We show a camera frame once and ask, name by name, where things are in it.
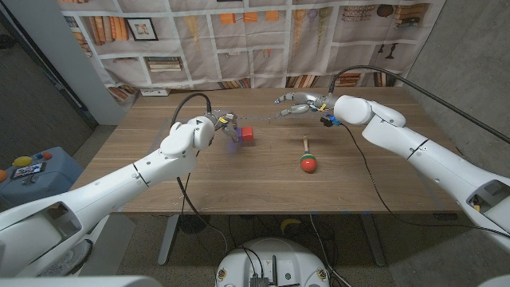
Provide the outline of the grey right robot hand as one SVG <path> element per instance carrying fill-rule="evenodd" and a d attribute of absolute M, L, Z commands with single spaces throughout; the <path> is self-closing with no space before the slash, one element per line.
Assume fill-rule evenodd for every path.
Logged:
<path fill-rule="evenodd" d="M 287 92 L 284 95 L 276 98 L 275 104 L 280 104 L 285 101 L 293 101 L 294 105 L 282 110 L 278 116 L 288 116 L 292 114 L 303 114 L 310 110 L 313 111 L 328 111 L 334 108 L 339 96 L 332 94 L 320 94 L 316 92 Z"/>

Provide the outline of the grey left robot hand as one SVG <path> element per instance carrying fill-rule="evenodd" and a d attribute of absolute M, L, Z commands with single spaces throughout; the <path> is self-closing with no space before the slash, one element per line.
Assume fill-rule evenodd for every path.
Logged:
<path fill-rule="evenodd" d="M 221 130 L 225 135 L 231 138 L 233 142 L 239 141 L 237 132 L 237 115 L 233 112 L 223 110 L 213 110 L 205 114 L 214 126 L 214 129 Z"/>

